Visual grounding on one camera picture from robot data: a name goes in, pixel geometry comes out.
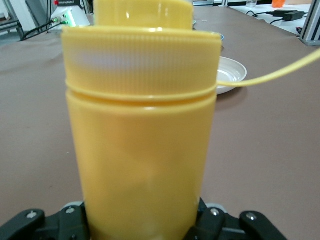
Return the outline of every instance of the silver screw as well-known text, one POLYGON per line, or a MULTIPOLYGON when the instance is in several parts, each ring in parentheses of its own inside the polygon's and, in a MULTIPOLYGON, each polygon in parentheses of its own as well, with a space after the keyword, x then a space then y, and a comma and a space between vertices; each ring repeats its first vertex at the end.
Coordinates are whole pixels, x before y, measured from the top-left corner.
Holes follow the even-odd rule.
POLYGON ((26 218, 27 219, 33 219, 35 216, 37 216, 37 213, 35 211, 31 211, 26 218))
POLYGON ((257 220, 257 216, 254 215, 252 212, 248 212, 245 216, 252 221, 257 220))
POLYGON ((75 211, 75 209, 71 206, 65 211, 65 213, 66 214, 72 214, 74 211, 75 211))
POLYGON ((211 214, 214 215, 214 216, 218 216, 220 214, 219 210, 216 209, 216 208, 212 208, 210 210, 211 214))

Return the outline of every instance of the brown tabletop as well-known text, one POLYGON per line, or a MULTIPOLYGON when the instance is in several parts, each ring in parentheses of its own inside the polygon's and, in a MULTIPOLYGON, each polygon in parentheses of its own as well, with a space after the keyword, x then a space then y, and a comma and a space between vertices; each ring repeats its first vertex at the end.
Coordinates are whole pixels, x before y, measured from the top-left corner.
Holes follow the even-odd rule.
MULTIPOLYGON (((314 51, 294 34, 225 7, 196 7, 197 30, 224 35, 247 78, 314 51)), ((288 239, 320 236, 320 64, 218 96, 202 197, 238 217, 265 214, 288 239)), ((82 200, 59 34, 0 48, 0 225, 82 200)))

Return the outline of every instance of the mustard bottle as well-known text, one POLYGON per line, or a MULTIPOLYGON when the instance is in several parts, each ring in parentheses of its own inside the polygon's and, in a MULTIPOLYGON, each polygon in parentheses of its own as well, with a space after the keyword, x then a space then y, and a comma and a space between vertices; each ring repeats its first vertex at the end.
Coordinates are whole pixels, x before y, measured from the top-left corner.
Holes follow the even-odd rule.
POLYGON ((92 240, 180 240, 195 224, 220 36, 183 0, 95 0, 63 29, 67 103, 92 240))

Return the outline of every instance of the plate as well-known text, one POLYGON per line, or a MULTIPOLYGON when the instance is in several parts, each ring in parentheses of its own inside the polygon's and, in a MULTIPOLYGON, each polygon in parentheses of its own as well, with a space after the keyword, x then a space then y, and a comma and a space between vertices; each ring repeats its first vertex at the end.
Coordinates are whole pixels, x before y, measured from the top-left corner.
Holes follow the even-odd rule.
MULTIPOLYGON (((240 62, 221 56, 216 79, 221 82, 241 82, 247 76, 247 69, 240 62)), ((231 91, 233 86, 218 86, 216 94, 231 91)))

